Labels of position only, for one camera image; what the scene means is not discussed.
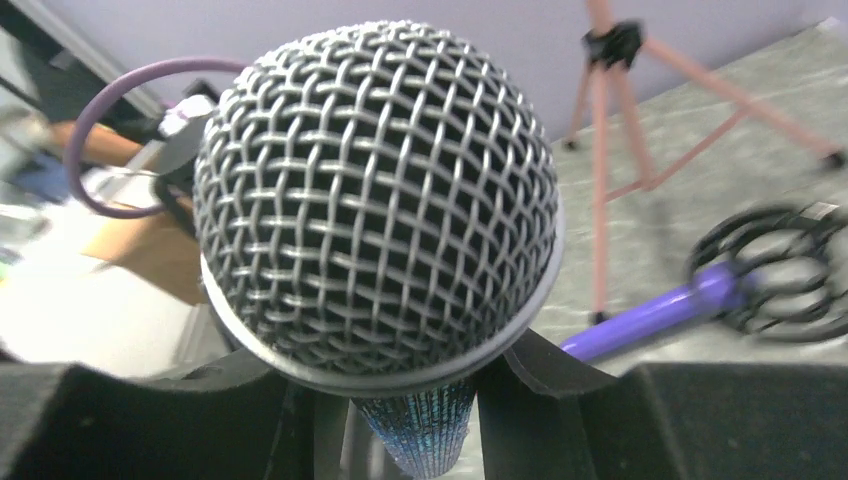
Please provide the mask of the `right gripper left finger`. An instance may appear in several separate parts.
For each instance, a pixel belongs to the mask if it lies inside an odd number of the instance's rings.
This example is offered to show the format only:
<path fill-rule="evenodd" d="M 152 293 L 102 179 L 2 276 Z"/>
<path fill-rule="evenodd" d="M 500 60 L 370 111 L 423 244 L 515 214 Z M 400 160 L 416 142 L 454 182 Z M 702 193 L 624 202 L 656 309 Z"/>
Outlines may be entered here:
<path fill-rule="evenodd" d="M 1 367 L 5 479 L 309 479 L 306 395 L 237 352 L 177 379 Z"/>

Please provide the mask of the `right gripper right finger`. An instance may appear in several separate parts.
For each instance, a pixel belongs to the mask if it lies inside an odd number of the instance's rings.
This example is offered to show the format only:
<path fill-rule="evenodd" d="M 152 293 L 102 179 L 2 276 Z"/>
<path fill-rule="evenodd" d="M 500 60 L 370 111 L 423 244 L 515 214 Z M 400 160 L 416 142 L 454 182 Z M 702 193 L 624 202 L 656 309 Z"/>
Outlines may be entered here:
<path fill-rule="evenodd" d="M 843 479 L 847 370 L 642 363 L 620 377 L 525 333 L 475 377 L 489 479 Z"/>

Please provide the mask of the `purple plastic microphone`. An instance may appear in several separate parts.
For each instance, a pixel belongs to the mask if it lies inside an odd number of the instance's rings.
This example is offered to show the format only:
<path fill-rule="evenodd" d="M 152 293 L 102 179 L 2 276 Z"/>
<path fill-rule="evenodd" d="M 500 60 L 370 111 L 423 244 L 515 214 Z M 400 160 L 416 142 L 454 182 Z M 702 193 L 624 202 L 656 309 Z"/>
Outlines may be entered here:
<path fill-rule="evenodd" d="M 682 285 L 564 340 L 560 349 L 589 362 L 628 349 L 667 331 L 713 318 L 723 307 L 738 307 L 737 279 L 727 262 L 706 268 L 693 286 Z"/>

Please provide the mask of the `glitter microphone with mesh head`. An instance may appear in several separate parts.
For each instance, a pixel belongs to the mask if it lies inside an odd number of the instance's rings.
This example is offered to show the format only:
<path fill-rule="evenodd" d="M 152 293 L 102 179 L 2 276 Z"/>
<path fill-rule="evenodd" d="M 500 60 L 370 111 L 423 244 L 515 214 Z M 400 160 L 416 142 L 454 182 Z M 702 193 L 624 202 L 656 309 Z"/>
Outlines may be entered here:
<path fill-rule="evenodd" d="M 416 479 L 456 463 L 473 373 L 528 329 L 564 254 L 531 104 L 487 54 L 411 21 L 247 67 L 206 125 L 193 204 L 230 334 L 352 399 Z"/>

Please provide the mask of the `pink perforated music stand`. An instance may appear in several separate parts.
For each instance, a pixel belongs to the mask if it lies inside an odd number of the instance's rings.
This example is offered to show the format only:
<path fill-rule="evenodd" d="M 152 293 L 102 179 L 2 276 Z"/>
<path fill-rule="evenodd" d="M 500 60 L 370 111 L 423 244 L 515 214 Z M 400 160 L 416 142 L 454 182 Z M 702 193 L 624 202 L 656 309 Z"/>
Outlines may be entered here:
<path fill-rule="evenodd" d="M 608 2 L 588 0 L 586 8 L 591 20 L 591 28 L 583 37 L 586 63 L 564 145 L 571 151 L 578 148 L 577 134 L 584 113 L 589 112 L 594 129 L 592 144 L 594 311 L 590 318 L 594 323 L 600 324 L 609 317 L 606 311 L 608 273 L 606 206 L 609 202 L 637 190 L 645 192 L 654 190 L 747 117 L 754 117 L 770 125 L 790 140 L 820 155 L 822 162 L 830 168 L 843 167 L 847 155 L 843 147 L 806 129 L 767 102 L 755 99 L 706 67 L 688 59 L 662 42 L 646 36 L 640 21 L 615 20 Z M 630 68 L 641 53 L 664 62 L 702 88 L 730 101 L 736 107 L 735 112 L 728 119 L 661 172 L 654 168 L 653 158 L 641 128 L 635 95 L 628 78 Z M 609 97 L 615 97 L 617 100 L 629 149 L 637 166 L 636 180 L 615 190 L 609 189 L 607 185 L 607 136 L 610 125 L 607 101 Z"/>

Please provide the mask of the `black shock mount tripod stand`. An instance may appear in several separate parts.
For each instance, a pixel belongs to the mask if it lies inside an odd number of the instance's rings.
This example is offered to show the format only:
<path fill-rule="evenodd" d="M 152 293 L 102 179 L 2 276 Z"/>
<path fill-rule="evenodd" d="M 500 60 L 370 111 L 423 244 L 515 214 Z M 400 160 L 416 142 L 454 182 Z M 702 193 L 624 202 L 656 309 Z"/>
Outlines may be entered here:
<path fill-rule="evenodd" d="M 847 227 L 836 204 L 758 206 L 693 247 L 688 283 L 700 311 L 740 334 L 817 343 L 847 334 L 847 291 L 830 243 Z"/>

